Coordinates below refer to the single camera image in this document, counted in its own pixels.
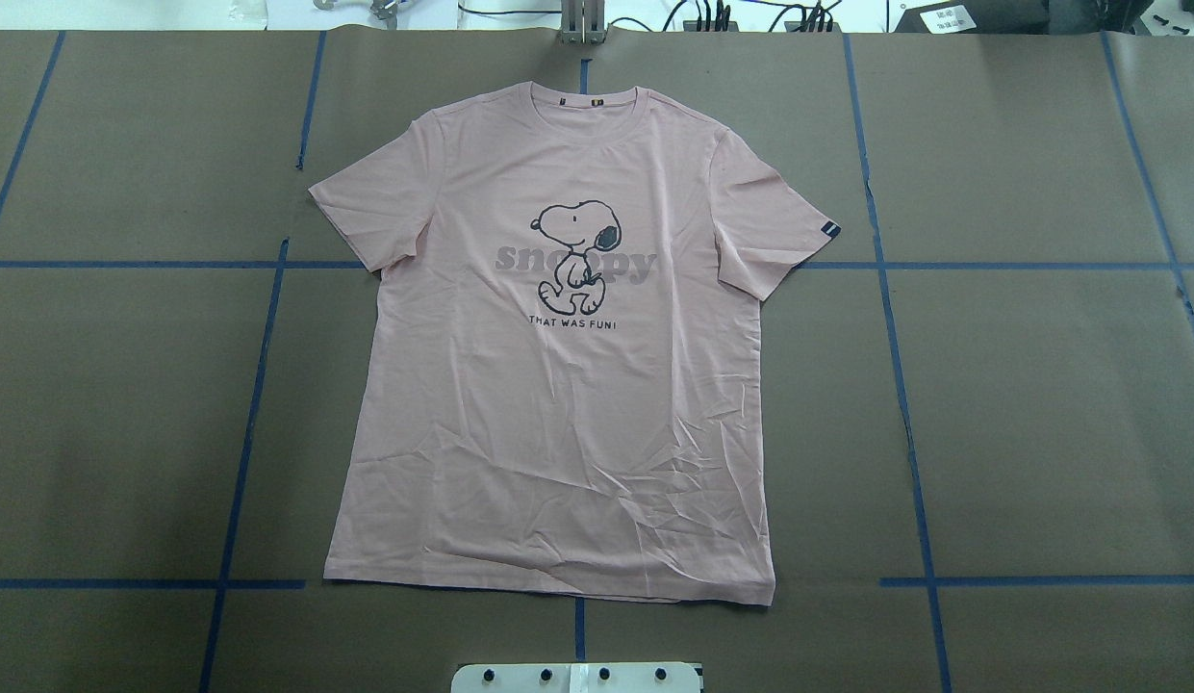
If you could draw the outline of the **blue tape line lengthwise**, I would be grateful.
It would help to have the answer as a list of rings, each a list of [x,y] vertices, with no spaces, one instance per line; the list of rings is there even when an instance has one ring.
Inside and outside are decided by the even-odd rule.
[[[924,483],[922,482],[921,466],[916,442],[916,429],[913,429],[912,412],[907,395],[907,381],[905,381],[901,367],[901,351],[899,330],[896,324],[896,309],[893,309],[893,298],[890,284],[887,262],[882,241],[881,223],[879,223],[878,202],[873,184],[870,184],[870,153],[868,145],[868,131],[864,125],[864,114],[862,114],[862,102],[858,92],[856,65],[851,36],[841,36],[843,44],[844,62],[847,62],[847,82],[849,97],[851,98],[851,114],[854,118],[854,134],[857,146],[857,162],[862,180],[862,194],[864,194],[866,214],[870,223],[870,249],[874,252],[875,272],[878,277],[879,302],[885,321],[885,335],[888,344],[888,358],[893,378],[893,390],[896,390],[897,407],[899,407],[901,429],[905,437],[905,456],[907,456],[907,470],[910,477],[910,496],[913,505],[913,525],[922,562],[922,575],[918,578],[892,579],[892,583],[900,585],[910,584],[917,587],[927,595],[927,611],[929,611],[930,627],[933,634],[933,649],[936,666],[938,666],[938,687],[941,692],[953,692],[952,666],[947,646],[947,632],[944,631],[943,614],[941,614],[941,597],[938,593],[938,575],[935,572],[933,541],[929,531],[929,519],[927,517],[927,496],[924,496]]]

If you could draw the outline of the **pink Snoopy t-shirt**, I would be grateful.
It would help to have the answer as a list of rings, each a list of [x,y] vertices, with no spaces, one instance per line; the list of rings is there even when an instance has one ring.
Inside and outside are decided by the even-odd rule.
[[[736,131],[521,82],[308,194],[378,276],[325,579],[773,605],[762,307],[841,227]]]

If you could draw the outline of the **white mounting plate with bolts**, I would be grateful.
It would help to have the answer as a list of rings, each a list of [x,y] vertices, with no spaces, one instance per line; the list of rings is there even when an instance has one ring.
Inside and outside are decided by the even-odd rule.
[[[451,692],[703,692],[701,666],[681,661],[462,666]]]

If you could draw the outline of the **aluminium frame post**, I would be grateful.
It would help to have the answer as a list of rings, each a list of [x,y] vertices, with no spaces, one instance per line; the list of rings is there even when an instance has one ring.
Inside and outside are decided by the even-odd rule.
[[[562,0],[558,39],[568,45],[602,44],[608,37],[605,0]]]

